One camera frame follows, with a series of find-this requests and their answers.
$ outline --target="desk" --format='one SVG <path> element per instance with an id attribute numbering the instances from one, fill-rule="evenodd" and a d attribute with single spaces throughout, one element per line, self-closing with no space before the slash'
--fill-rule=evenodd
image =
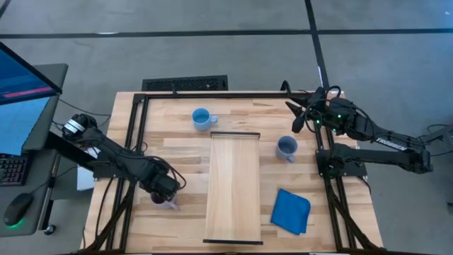
<path id="1" fill-rule="evenodd" d="M 67 73 L 67 64 L 43 64 L 35 66 L 47 78 L 57 86 L 63 87 L 64 78 Z M 24 186 L 0 187 L 0 213 L 3 215 L 9 203 L 20 193 L 30 192 L 40 184 L 48 180 L 54 163 L 57 159 L 57 151 L 53 149 L 41 150 L 47 139 L 50 125 L 57 107 L 59 96 L 53 96 L 47 102 L 41 116 L 32 129 L 28 139 L 23 145 L 23 150 L 36 150 L 33 160 L 29 165 L 29 174 Z M 43 186 L 34 192 L 34 200 L 24 216 L 23 224 L 17 228 L 8 228 L 3 221 L 0 222 L 0 237 L 33 234 L 40 219 L 42 219 L 43 205 L 47 198 L 47 186 Z"/>
<path id="2" fill-rule="evenodd" d="M 125 143 L 132 107 L 133 92 L 120 92 L 115 99 L 109 138 Z M 196 98 L 151 99 L 147 111 L 144 142 L 149 145 L 146 155 L 164 158 L 187 179 L 187 186 L 178 193 L 181 211 L 155 208 L 149 194 L 136 187 L 126 252 L 304 252 L 335 251 L 331 219 L 322 178 L 318 175 L 314 152 L 316 138 L 306 128 L 299 134 L 291 132 L 294 116 L 285 99 Z M 208 175 L 210 169 L 209 132 L 194 129 L 191 113 L 205 107 L 219 116 L 211 131 L 259 132 L 260 137 L 260 221 L 262 246 L 204 244 Z M 141 104 L 134 125 L 132 146 L 135 146 Z M 275 157 L 275 145 L 283 135 L 294 136 L 299 144 L 295 163 L 288 164 Z M 336 142 L 355 146 L 346 136 Z M 93 241 L 96 219 L 108 180 L 100 180 L 94 188 L 88 218 L 86 241 Z M 382 245 L 376 216 L 368 188 L 355 177 L 343 179 L 350 214 L 362 231 L 376 245 Z M 107 193 L 100 230 L 112 212 L 115 185 Z M 279 188 L 308 199 L 311 212 L 306 234 L 295 236 L 270 223 L 270 216 Z M 339 217 L 343 246 L 348 245 L 344 223 Z M 117 224 L 114 248 L 118 248 L 122 221 Z"/>

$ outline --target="green light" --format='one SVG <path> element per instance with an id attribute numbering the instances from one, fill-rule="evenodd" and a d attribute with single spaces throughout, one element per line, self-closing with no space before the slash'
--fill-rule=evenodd
<path id="1" fill-rule="evenodd" d="M 17 222 L 16 225 L 12 225 L 12 226 L 7 226 L 7 228 L 9 228 L 10 230 L 15 230 L 16 228 L 20 227 L 23 225 L 23 219 L 20 220 L 19 222 Z"/>

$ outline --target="wooden table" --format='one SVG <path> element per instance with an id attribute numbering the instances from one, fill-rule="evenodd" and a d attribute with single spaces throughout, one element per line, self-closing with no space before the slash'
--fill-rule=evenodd
<path id="1" fill-rule="evenodd" d="M 134 92 L 120 92 L 115 99 L 108 136 L 120 145 L 125 143 L 133 95 Z M 335 251 L 326 192 L 323 180 L 318 175 L 314 156 L 317 149 L 316 138 L 306 128 L 299 134 L 291 132 L 294 116 L 285 105 L 285 101 L 285 99 L 251 98 L 151 99 L 144 133 L 144 141 L 149 148 L 145 154 L 160 156 L 167 160 L 184 175 L 188 184 L 178 193 L 177 204 L 181 208 L 180 212 L 155 208 L 150 202 L 149 194 L 136 187 L 126 252 Z M 218 124 L 213 125 L 211 131 L 261 134 L 260 221 L 264 245 L 234 246 L 202 242 L 205 235 L 211 138 L 209 132 L 198 132 L 193 127 L 190 115 L 199 107 L 208 108 L 212 114 L 219 116 Z M 140 105 L 133 139 L 137 138 L 141 111 Z M 283 135 L 294 136 L 298 141 L 299 149 L 294 164 L 288 164 L 275 157 L 275 145 L 278 138 Z M 335 141 L 350 146 L 356 145 L 354 140 L 346 136 L 335 137 Z M 372 242 L 381 246 L 382 241 L 368 188 L 355 177 L 345 177 L 343 181 L 352 218 Z M 101 198 L 107 182 L 108 180 L 100 180 L 94 188 L 85 226 L 87 245 L 93 241 Z M 100 230 L 110 217 L 115 187 L 116 181 L 107 193 Z M 270 223 L 279 188 L 310 201 L 311 211 L 306 234 L 295 236 Z M 340 215 L 338 219 L 343 246 L 347 247 L 344 223 Z M 122 219 L 117 224 L 114 248 L 119 247 L 121 227 Z"/>

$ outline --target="concrete floor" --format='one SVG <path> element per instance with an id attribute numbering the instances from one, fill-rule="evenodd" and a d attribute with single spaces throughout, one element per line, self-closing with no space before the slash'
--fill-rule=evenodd
<path id="1" fill-rule="evenodd" d="M 318 29 L 453 28 L 448 0 L 315 0 L 313 7 Z M 0 34 L 308 28 L 302 0 L 13 0 L 0 18 Z M 452 34 L 321 35 L 320 40 L 331 85 L 341 86 L 376 123 L 419 136 L 429 124 L 452 122 Z M 283 79 L 293 89 L 320 84 L 310 35 L 2 42 L 31 64 L 67 63 L 62 98 L 98 113 L 111 112 L 117 91 L 140 90 L 142 79 L 227 74 L 230 90 L 275 90 Z M 75 112 L 60 104 L 55 120 L 64 122 Z M 430 149 L 443 150 L 441 144 Z M 435 172 L 421 176 L 367 165 L 386 248 L 453 251 L 453 215 L 446 205 L 453 199 L 453 158 L 432 162 Z M 86 194 L 58 200 L 51 217 L 58 232 L 2 238 L 0 254 L 77 250 L 89 202 Z"/>

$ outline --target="computer monitor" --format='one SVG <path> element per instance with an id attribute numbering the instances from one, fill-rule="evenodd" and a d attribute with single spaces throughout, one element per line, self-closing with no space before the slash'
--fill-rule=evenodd
<path id="1" fill-rule="evenodd" d="M 0 105 L 61 92 L 61 88 L 0 42 Z"/>

